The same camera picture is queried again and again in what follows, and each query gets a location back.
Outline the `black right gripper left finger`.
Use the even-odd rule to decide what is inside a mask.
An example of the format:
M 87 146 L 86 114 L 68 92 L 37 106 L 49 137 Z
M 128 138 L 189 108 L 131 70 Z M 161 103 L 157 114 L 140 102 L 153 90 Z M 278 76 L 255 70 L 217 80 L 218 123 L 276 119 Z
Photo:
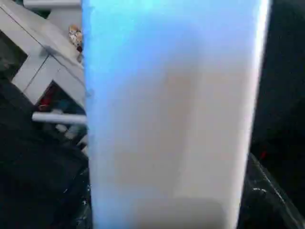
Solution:
M 92 203 L 89 169 L 80 172 L 74 181 L 72 214 L 69 229 L 92 229 Z

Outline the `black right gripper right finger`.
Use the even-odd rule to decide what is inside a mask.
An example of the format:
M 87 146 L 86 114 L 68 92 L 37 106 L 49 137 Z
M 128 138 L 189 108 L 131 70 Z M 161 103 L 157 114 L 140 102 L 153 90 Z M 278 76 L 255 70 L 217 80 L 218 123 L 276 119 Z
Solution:
M 238 229 L 292 229 L 290 200 L 259 160 L 250 153 L 244 177 Z

